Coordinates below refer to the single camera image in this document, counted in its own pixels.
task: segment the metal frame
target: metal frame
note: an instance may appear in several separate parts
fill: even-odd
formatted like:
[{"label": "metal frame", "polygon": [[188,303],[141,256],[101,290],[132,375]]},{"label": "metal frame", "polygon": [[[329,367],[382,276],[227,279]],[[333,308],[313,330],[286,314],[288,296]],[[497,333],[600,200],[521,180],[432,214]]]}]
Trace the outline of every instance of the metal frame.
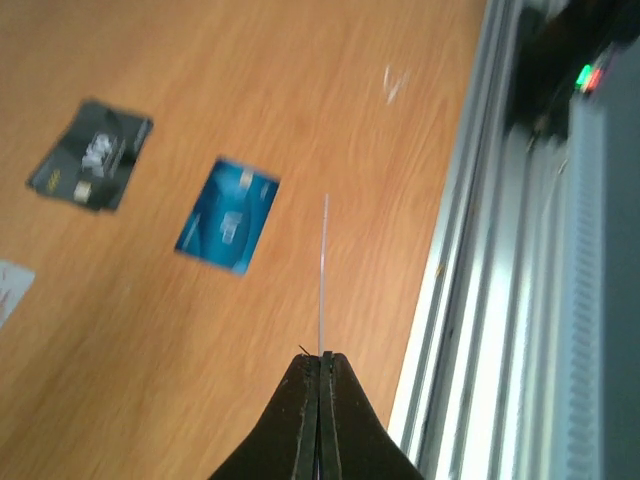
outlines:
[{"label": "metal frame", "polygon": [[578,102],[530,155],[505,133],[522,6],[487,5],[389,425],[429,479],[600,471],[604,122]]}]

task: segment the wooden table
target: wooden table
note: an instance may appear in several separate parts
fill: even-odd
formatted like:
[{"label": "wooden table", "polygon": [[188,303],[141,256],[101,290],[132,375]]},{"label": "wooden table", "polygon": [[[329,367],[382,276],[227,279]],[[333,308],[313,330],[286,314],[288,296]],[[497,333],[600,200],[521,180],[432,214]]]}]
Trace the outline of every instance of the wooden table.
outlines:
[{"label": "wooden table", "polygon": [[[483,9],[3,2],[0,258],[36,278],[0,331],[0,478],[210,474],[316,350],[325,192],[325,345],[386,424]],[[156,124],[115,214],[25,187],[89,96]],[[173,251],[218,154],[281,178],[243,277]]]}]

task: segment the card chip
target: card chip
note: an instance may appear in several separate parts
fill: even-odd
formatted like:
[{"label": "card chip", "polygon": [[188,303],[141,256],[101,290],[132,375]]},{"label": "card chip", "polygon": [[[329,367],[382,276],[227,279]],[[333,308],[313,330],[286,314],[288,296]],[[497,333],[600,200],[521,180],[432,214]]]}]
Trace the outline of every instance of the card chip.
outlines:
[{"label": "card chip", "polygon": [[76,202],[87,203],[91,195],[91,184],[89,182],[78,182],[73,192],[73,199]]}]

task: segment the card logo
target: card logo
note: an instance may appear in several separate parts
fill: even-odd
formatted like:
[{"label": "card logo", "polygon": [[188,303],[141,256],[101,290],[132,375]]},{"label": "card logo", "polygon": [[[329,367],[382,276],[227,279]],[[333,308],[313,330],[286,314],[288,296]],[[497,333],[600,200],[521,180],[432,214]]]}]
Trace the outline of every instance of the card logo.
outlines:
[{"label": "card logo", "polygon": [[117,146],[118,138],[115,135],[96,133],[82,157],[82,169],[91,170],[91,173],[100,178],[112,176],[124,151],[124,142],[118,151]]}]

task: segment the white scratch mark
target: white scratch mark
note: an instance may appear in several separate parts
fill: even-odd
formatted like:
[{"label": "white scratch mark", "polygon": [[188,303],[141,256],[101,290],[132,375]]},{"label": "white scratch mark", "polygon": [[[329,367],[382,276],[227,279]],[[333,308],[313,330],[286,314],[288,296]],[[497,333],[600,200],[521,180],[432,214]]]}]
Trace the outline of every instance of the white scratch mark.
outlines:
[{"label": "white scratch mark", "polygon": [[387,68],[384,69],[384,80],[382,83],[382,87],[384,88],[384,94],[387,96],[387,105],[390,105],[391,102],[396,98],[398,92],[401,88],[403,88],[407,82],[409,81],[409,72],[406,72],[400,80],[398,80],[393,87],[391,86],[391,65],[387,65]]}]

